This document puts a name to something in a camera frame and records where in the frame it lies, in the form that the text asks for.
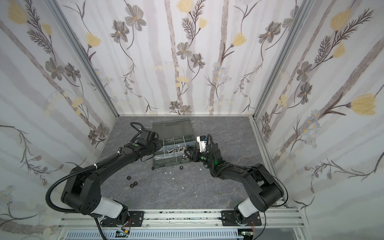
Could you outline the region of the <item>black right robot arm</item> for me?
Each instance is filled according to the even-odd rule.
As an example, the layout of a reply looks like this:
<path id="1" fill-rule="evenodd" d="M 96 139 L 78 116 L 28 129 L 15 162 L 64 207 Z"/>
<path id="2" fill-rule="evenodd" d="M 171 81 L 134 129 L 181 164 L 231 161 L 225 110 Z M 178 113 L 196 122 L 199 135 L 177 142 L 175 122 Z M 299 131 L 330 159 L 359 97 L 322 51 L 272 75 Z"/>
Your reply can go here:
<path id="1" fill-rule="evenodd" d="M 244 225 L 252 215 L 264 213 L 284 197 L 285 189 L 279 179 L 271 175 L 263 164 L 243 167 L 225 161 L 211 135 L 199 136 L 197 142 L 196 147 L 184 150 L 184 155 L 193 162 L 203 163 L 215 179 L 241 183 L 248 195 L 234 207 L 232 223 Z"/>

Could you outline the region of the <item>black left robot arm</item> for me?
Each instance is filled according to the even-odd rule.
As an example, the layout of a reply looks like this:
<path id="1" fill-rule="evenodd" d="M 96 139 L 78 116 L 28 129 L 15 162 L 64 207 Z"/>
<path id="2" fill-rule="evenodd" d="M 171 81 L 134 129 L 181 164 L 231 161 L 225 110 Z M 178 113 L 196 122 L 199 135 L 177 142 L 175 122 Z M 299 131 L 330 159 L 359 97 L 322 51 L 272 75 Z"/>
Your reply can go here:
<path id="1" fill-rule="evenodd" d="M 131 216 L 127 206 L 103 197 L 101 185 L 123 167 L 152 155 L 161 148 L 158 133 L 144 128 L 140 123 L 133 122 L 131 126 L 137 134 L 116 153 L 91 166 L 73 168 L 69 175 L 56 181 L 46 193 L 47 205 L 61 213 L 106 217 L 119 227 L 128 225 Z M 66 209 L 55 205 L 51 199 L 54 189 L 61 183 L 65 183 L 61 202 L 68 206 Z"/>

